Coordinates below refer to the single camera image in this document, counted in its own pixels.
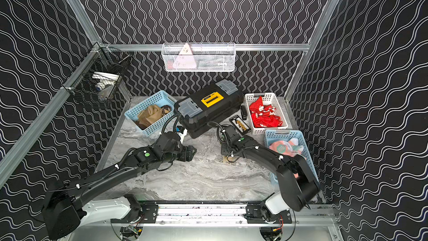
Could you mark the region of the red santa sock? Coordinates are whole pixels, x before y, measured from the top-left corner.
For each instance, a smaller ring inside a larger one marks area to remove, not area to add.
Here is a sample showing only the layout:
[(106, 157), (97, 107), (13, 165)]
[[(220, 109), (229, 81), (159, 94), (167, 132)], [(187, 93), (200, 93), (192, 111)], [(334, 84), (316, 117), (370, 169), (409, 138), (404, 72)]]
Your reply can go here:
[(275, 108), (272, 105), (263, 105), (262, 97), (258, 97), (258, 99), (249, 105), (250, 114), (252, 113), (269, 113), (274, 115)]

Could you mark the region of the pink sock edge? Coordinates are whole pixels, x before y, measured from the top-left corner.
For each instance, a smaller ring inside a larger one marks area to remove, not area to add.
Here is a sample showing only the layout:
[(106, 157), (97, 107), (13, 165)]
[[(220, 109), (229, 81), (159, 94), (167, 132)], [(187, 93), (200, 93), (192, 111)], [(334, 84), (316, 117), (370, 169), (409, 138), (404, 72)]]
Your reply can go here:
[(304, 146), (299, 144), (297, 138), (292, 138), (288, 141), (276, 141), (272, 143), (269, 148), (279, 154), (291, 157), (302, 155), (304, 151)]

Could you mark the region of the tan argyle short sock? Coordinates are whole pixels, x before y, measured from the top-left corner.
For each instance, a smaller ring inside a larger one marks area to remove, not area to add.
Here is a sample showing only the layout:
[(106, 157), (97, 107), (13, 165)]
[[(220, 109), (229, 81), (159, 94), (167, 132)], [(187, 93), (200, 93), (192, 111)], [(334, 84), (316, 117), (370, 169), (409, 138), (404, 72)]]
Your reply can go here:
[(234, 164), (239, 159), (240, 158), (238, 156), (224, 156), (224, 162), (227, 162), (229, 164)]

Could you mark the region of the tan plain sock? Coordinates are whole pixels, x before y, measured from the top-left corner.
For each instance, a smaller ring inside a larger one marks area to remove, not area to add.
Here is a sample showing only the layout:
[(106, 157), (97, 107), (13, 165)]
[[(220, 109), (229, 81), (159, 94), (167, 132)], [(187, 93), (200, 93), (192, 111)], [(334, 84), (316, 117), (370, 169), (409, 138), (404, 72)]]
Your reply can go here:
[(146, 129), (163, 117), (161, 108), (157, 105), (150, 105), (138, 114), (137, 126)]

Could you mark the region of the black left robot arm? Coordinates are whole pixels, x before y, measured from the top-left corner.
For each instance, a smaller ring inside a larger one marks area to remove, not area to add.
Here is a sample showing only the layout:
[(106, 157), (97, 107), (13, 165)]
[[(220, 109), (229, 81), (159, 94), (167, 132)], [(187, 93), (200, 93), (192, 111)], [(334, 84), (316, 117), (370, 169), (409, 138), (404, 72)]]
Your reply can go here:
[(111, 188), (174, 161), (190, 162), (197, 150), (183, 145), (176, 132), (166, 132), (149, 146), (130, 148), (121, 160), (78, 180), (56, 180), (48, 186), (41, 214), (50, 239), (60, 239), (80, 225), (87, 212), (83, 207)]

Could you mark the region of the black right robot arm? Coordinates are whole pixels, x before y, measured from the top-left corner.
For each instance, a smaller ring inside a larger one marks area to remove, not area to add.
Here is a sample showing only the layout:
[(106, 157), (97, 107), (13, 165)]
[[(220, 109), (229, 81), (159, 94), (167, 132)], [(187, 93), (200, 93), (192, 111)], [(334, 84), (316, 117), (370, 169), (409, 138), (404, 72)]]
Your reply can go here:
[(279, 154), (250, 136), (241, 136), (233, 126), (220, 126), (216, 133), (223, 154), (252, 160), (277, 177), (279, 192), (260, 204), (266, 222), (289, 209), (301, 211), (319, 193), (320, 184), (303, 156)]

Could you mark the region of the white perforated plastic basket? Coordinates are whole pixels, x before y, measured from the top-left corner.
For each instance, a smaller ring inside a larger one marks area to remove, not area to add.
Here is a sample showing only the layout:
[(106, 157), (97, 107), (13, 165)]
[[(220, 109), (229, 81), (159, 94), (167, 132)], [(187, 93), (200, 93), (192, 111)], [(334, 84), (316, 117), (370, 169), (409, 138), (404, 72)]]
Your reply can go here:
[(244, 103), (254, 135), (262, 135), (267, 129), (288, 128), (287, 119), (275, 93), (247, 93)]

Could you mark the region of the left light blue basket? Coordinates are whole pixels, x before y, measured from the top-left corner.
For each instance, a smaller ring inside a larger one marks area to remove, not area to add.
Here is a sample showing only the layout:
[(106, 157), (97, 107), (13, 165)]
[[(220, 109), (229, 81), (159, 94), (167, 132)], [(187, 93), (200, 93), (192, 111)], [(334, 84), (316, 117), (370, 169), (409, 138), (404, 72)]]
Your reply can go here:
[(172, 96), (161, 90), (126, 111), (125, 116), (134, 122), (138, 132), (148, 137), (173, 116), (175, 103)]

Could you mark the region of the light blue basket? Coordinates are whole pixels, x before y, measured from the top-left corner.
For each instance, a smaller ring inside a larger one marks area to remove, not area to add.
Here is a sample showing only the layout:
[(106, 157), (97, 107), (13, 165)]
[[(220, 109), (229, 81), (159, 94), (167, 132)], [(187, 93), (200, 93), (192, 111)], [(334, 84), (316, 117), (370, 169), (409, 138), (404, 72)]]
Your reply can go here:
[(318, 180), (317, 172), (313, 165), (311, 153), (309, 151), (309, 148), (306, 144), (306, 141), (301, 131), (298, 131), (298, 130), (277, 131), (273, 129), (269, 129), (265, 131), (264, 143), (266, 147), (268, 146), (270, 147), (274, 143), (277, 143), (279, 141), (289, 142), (290, 140), (292, 140), (292, 143), (296, 143), (297, 146), (302, 146), (302, 148), (299, 150), (300, 154), (306, 159), (308, 166), (310, 167), (315, 178)]
[(173, 116), (175, 103), (172, 96), (161, 90), (126, 111), (125, 116), (134, 122), (138, 132), (148, 137)]

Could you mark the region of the right light blue basket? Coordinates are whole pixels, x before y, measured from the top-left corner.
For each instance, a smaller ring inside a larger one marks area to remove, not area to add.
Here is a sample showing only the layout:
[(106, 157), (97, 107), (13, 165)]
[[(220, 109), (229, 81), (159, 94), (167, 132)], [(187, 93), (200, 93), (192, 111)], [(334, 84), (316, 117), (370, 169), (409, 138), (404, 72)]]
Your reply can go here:
[(315, 178), (318, 180), (317, 172), (313, 165), (311, 153), (309, 151), (309, 148), (306, 144), (306, 141), (301, 131), (298, 131), (298, 130), (277, 131), (273, 129), (269, 129), (265, 131), (264, 143), (266, 147), (268, 146), (270, 147), (274, 143), (277, 143), (279, 141), (289, 142), (290, 140), (292, 140), (292, 143), (296, 143), (297, 146), (302, 146), (302, 148), (299, 150), (300, 154), (306, 159), (308, 166), (310, 167)]

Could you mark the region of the black board yellow connectors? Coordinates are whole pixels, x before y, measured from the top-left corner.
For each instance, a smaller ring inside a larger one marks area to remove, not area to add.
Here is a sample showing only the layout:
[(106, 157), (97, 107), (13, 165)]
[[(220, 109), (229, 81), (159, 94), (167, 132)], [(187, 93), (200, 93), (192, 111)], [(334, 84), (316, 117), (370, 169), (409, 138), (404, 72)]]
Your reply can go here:
[(251, 132), (251, 128), (238, 115), (231, 117), (229, 119), (229, 122), (233, 125), (236, 131), (242, 136)]

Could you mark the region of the black stapler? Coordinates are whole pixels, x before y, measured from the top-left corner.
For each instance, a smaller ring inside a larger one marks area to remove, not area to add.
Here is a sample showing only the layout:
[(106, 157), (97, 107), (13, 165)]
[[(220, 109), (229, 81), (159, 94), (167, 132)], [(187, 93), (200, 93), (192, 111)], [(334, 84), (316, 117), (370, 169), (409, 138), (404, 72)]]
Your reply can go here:
[(244, 106), (241, 106), (240, 110), (241, 110), (241, 116), (242, 116), (243, 121), (246, 121), (247, 120), (246, 108)]

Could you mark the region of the clear wall-mounted basket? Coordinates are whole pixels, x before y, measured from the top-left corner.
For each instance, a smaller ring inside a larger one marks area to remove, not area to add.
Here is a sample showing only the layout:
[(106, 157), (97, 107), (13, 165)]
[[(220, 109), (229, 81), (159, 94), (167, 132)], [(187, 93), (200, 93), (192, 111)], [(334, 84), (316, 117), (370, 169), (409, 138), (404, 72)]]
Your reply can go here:
[(170, 72), (232, 72), (234, 43), (164, 43), (161, 56)]

